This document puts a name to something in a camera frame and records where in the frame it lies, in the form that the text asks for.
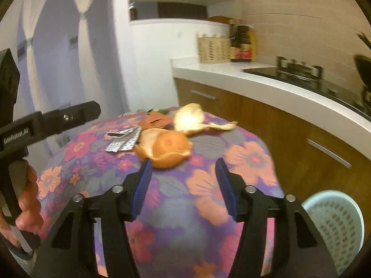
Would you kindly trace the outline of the person's left hand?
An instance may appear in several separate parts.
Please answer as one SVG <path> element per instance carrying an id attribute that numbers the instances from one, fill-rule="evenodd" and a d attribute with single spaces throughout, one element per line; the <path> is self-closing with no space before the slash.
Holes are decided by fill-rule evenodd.
<path id="1" fill-rule="evenodd" d="M 21 214 L 16 219 L 16 226 L 20 230 L 37 234 L 43 226 L 43 218 L 40 214 L 41 204 L 38 201 L 37 175 L 32 166 L 27 161 L 17 161 L 12 163 L 12 167 L 20 166 L 21 177 L 26 176 L 26 184 L 23 192 L 18 197 L 18 204 Z"/>

